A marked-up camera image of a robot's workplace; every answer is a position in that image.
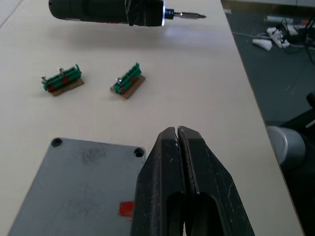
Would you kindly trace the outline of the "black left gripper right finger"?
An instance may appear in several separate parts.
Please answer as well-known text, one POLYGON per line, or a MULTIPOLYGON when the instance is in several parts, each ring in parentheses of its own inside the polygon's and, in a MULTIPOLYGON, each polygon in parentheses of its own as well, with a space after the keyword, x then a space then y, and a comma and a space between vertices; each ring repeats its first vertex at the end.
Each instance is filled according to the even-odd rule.
POLYGON ((253 236, 235 183, 195 130, 178 127, 182 152, 188 236, 253 236))

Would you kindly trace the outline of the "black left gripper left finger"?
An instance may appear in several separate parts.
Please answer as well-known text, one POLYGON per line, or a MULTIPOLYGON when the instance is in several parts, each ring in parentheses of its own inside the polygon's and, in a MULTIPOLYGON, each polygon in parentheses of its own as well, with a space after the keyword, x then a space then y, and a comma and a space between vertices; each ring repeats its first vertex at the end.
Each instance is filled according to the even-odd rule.
POLYGON ((159 133, 139 175, 132 236, 181 236, 186 196, 183 161, 173 127, 159 133))

